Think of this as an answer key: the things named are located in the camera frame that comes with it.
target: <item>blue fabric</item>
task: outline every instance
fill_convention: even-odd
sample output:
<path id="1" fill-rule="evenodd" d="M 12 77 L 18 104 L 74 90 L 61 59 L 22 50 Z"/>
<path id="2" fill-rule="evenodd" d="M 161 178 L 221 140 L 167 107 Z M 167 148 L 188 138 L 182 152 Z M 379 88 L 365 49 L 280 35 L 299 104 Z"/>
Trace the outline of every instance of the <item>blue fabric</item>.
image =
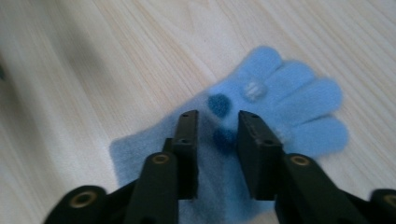
<path id="1" fill-rule="evenodd" d="M 238 223 L 273 207 L 249 198 L 234 150 L 239 110 L 261 116 L 287 153 L 318 157 L 347 144 L 346 127 L 331 115 L 341 102 L 335 81 L 316 77 L 304 63 L 282 62 L 274 49 L 259 47 L 227 78 L 154 127 L 114 141 L 110 153 L 123 186 L 138 178 L 149 154 L 162 150 L 178 116 L 199 110 L 198 199 L 179 203 L 180 223 Z"/>

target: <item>wooden table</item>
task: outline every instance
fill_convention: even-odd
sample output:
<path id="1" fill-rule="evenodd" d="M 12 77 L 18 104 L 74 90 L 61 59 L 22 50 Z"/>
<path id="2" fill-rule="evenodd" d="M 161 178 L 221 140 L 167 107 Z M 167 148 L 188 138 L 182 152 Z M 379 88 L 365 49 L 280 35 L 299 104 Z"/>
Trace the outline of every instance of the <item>wooden table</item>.
<path id="1" fill-rule="evenodd" d="M 395 12 L 394 0 L 2 0 L 0 223 L 40 223 L 81 185 L 115 190 L 110 142 L 259 45 L 341 85 L 350 142 L 319 160 L 333 181 L 364 199 L 396 189 Z"/>

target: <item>wooden surface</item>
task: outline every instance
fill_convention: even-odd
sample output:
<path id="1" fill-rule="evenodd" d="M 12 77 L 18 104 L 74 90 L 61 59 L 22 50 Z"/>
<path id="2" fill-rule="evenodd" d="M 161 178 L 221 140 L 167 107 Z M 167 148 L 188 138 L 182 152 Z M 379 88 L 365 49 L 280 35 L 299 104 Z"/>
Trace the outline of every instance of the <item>wooden surface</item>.
<path id="1" fill-rule="evenodd" d="M 395 12 L 394 0 L 1 0 L 0 223 L 40 223 L 81 185 L 115 190 L 110 142 L 259 45 L 341 85 L 350 142 L 320 159 L 334 182 L 364 199 L 396 189 Z"/>

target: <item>blue cloth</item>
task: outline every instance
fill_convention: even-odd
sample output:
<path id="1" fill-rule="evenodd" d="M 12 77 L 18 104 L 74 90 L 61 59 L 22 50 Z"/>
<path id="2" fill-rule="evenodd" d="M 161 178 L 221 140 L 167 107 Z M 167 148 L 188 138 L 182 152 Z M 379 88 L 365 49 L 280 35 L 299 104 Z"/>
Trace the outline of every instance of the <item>blue cloth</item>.
<path id="1" fill-rule="evenodd" d="M 252 201 L 234 148 L 237 113 L 261 116 L 284 144 L 287 153 L 318 157 L 341 150 L 347 129 L 331 113 L 341 106 L 334 80 L 318 78 L 304 63 L 282 62 L 271 48 L 259 47 L 220 83 L 198 94 L 140 133 L 110 146 L 121 186 L 138 178 L 145 158 L 162 150 L 172 137 L 178 116 L 200 112 L 198 129 L 198 199 L 179 203 L 180 223 L 238 223 L 273 207 Z"/>

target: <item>dark blue dot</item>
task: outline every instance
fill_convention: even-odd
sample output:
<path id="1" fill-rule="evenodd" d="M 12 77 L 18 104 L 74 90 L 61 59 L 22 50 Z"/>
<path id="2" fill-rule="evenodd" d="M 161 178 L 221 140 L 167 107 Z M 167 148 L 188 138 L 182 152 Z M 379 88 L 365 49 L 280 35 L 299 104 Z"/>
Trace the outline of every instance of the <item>dark blue dot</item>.
<path id="1" fill-rule="evenodd" d="M 230 154 L 235 147 L 236 133 L 231 130 L 218 128 L 213 133 L 216 148 L 223 154 Z"/>
<path id="2" fill-rule="evenodd" d="M 230 99 L 221 93 L 210 96 L 207 100 L 207 105 L 210 110 L 221 119 L 230 113 L 232 106 Z"/>

